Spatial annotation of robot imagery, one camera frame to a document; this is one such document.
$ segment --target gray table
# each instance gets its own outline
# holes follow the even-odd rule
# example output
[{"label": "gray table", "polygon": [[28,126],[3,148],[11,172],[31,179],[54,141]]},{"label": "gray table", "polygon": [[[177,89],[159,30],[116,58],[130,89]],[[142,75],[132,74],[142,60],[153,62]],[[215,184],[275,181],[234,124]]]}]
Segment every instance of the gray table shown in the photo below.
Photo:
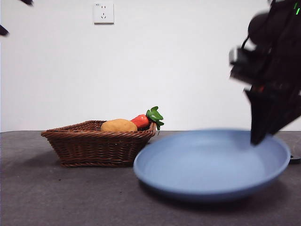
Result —
[{"label": "gray table", "polygon": [[[301,155],[301,132],[277,136]],[[39,131],[1,133],[1,226],[131,225],[299,226],[301,165],[249,198],[191,205],[149,192],[132,168],[63,168]]]}]

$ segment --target electrical outlet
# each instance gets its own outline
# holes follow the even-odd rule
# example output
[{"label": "electrical outlet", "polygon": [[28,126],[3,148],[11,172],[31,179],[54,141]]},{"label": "electrical outlet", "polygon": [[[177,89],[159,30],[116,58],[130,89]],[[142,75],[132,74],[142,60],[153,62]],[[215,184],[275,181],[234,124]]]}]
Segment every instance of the electrical outlet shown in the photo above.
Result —
[{"label": "electrical outlet", "polygon": [[114,4],[112,2],[97,2],[93,9],[94,24],[114,23]]}]

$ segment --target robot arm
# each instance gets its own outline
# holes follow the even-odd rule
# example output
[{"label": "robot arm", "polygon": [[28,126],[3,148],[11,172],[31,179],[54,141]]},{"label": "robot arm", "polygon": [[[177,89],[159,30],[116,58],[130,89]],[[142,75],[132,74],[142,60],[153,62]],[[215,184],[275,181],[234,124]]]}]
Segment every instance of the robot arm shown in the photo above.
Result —
[{"label": "robot arm", "polygon": [[[32,5],[32,0],[20,0],[22,2],[24,2],[26,5]],[[2,25],[0,25],[0,35],[2,36],[6,36],[8,35],[8,30],[6,30]]]},{"label": "robot arm", "polygon": [[[245,49],[250,39],[255,50]],[[252,109],[251,143],[260,143],[301,115],[301,0],[272,1],[250,22],[241,48],[230,52],[231,77],[245,90]]]}]

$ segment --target brown wicker basket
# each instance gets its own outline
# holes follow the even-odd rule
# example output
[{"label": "brown wicker basket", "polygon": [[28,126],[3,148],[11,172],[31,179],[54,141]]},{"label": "brown wicker basket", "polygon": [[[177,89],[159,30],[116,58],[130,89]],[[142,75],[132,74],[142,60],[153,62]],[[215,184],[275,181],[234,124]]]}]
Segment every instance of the brown wicker basket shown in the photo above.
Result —
[{"label": "brown wicker basket", "polygon": [[137,132],[101,132],[105,121],[49,129],[41,133],[60,158],[62,166],[132,166],[139,151],[156,134],[156,124]]}]

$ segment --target potato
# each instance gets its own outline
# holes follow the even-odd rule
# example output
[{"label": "potato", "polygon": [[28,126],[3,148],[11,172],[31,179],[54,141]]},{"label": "potato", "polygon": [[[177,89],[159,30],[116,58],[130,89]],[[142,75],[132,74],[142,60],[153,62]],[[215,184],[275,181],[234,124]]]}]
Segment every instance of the potato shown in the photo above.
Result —
[{"label": "potato", "polygon": [[133,122],[125,119],[106,121],[100,128],[102,132],[130,132],[137,130],[137,126]]}]

